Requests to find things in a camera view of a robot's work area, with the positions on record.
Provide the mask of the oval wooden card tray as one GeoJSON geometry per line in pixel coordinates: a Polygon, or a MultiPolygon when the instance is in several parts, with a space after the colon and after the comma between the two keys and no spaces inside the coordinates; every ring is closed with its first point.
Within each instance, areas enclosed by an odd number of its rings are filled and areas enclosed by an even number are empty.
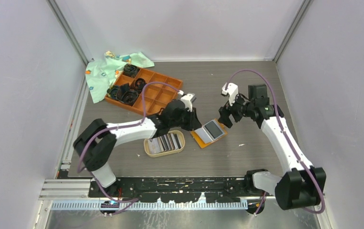
{"type": "Polygon", "coordinates": [[[152,158],[177,154],[184,150],[185,138],[181,131],[172,130],[169,133],[144,140],[144,151],[152,158]]]}

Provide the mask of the dark grey credit card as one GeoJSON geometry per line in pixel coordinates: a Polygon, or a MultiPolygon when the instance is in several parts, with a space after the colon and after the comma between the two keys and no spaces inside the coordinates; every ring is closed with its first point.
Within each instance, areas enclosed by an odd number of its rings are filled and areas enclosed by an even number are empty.
{"type": "Polygon", "coordinates": [[[221,127],[220,123],[217,120],[211,120],[207,122],[203,127],[212,141],[215,141],[226,135],[226,131],[221,127]]]}

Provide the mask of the orange leather card holder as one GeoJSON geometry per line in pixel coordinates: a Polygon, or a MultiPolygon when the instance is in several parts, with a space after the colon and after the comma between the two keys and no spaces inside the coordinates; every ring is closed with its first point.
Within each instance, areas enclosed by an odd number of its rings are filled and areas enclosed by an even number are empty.
{"type": "Polygon", "coordinates": [[[219,123],[217,119],[213,119],[205,123],[201,128],[191,131],[190,134],[199,147],[203,149],[226,136],[227,131],[223,124],[219,123]]]}

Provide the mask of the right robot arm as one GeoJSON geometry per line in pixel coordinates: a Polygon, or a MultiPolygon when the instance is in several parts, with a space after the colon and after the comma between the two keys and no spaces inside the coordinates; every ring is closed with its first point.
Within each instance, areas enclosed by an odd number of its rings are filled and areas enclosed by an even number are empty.
{"type": "Polygon", "coordinates": [[[267,169],[249,170],[244,189],[250,196],[261,191],[275,196],[283,210],[303,208],[310,211],[320,205],[324,210],[323,189],[326,173],[315,167],[294,142],[280,107],[270,103],[265,84],[250,85],[248,96],[239,93],[234,83],[225,83],[221,94],[228,98],[219,109],[219,122],[231,128],[233,122],[249,117],[270,141],[280,161],[283,175],[273,175],[267,169]]]}

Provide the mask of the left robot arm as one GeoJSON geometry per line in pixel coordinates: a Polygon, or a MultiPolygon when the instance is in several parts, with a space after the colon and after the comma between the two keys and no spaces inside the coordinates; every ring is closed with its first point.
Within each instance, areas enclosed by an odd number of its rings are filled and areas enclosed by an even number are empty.
{"type": "Polygon", "coordinates": [[[160,137],[172,128],[193,131],[201,126],[196,108],[188,108],[181,100],[174,99],[158,113],[142,120],[112,124],[95,119],[73,142],[73,148],[101,185],[101,192],[113,197],[119,191],[119,184],[108,159],[115,147],[139,139],[160,137]]]}

